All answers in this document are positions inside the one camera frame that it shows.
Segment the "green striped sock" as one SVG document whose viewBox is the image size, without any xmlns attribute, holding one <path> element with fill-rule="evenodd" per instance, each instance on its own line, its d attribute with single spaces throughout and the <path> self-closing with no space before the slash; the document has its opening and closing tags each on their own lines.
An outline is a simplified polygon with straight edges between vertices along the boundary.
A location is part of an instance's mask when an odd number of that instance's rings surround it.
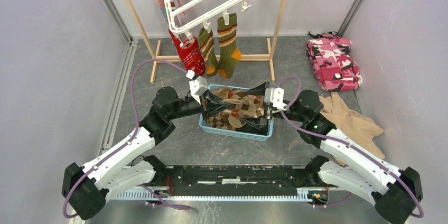
<svg viewBox="0 0 448 224">
<path fill-rule="evenodd" d="M 202 27 L 199 31 L 198 41 L 201 54 L 207 64 L 206 75 L 208 78 L 213 77 L 218 73 L 218 60 L 214 52 L 213 31 L 208 31 Z"/>
<path fill-rule="evenodd" d="M 218 36 L 220 59 L 218 62 L 218 74 L 230 79 L 239 64 L 242 54 L 237 48 L 237 26 L 238 18 L 236 13 L 229 14 L 229 22 L 226 25 L 223 17 L 218 18 Z"/>
</svg>

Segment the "beige argyle sock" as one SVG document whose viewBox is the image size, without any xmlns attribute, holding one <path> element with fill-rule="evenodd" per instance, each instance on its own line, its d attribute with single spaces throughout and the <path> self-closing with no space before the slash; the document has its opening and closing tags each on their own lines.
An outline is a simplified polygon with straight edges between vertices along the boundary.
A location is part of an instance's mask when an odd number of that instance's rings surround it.
<svg viewBox="0 0 448 224">
<path fill-rule="evenodd" d="M 263 117 L 265 106 L 263 98 L 259 95 L 243 95 L 228 93 L 223 99 L 224 102 L 231 104 L 229 109 L 225 109 L 222 114 L 236 118 L 258 118 Z"/>
</svg>

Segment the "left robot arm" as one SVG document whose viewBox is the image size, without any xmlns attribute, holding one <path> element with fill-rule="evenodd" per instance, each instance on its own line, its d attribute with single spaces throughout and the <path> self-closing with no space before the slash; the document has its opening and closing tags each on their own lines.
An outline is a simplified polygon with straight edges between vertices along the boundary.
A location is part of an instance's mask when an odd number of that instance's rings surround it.
<svg viewBox="0 0 448 224">
<path fill-rule="evenodd" d="M 127 167 L 134 158 L 154 148 L 174 130 L 174 119 L 202 113 L 213 116 L 234 104 L 218 97 L 208 88 L 204 77 L 193 71 L 189 78 L 190 95 L 180 98 L 173 87 L 159 89 L 149 113 L 136 119 L 135 128 L 128 136 L 93 160 L 66 167 L 63 177 L 63 215 L 70 219 L 88 220 L 99 213 L 111 199 L 136 186 L 151 183 L 161 185 L 166 171 L 149 161 Z"/>
</svg>

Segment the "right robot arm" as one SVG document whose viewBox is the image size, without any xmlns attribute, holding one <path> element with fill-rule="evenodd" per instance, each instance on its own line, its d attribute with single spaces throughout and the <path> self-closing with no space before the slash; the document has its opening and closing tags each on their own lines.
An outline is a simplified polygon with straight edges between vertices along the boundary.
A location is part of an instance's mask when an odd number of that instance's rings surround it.
<svg viewBox="0 0 448 224">
<path fill-rule="evenodd" d="M 324 105 L 317 92 L 301 90 L 293 100 L 284 99 L 284 89 L 269 84 L 244 90 L 242 95 L 260 96 L 264 112 L 293 126 L 303 141 L 341 160 L 344 166 L 324 161 L 305 171 L 308 184 L 335 185 L 369 202 L 389 223 L 423 218 L 423 188 L 420 173 L 408 166 L 395 166 L 367 151 L 321 114 Z"/>
</svg>

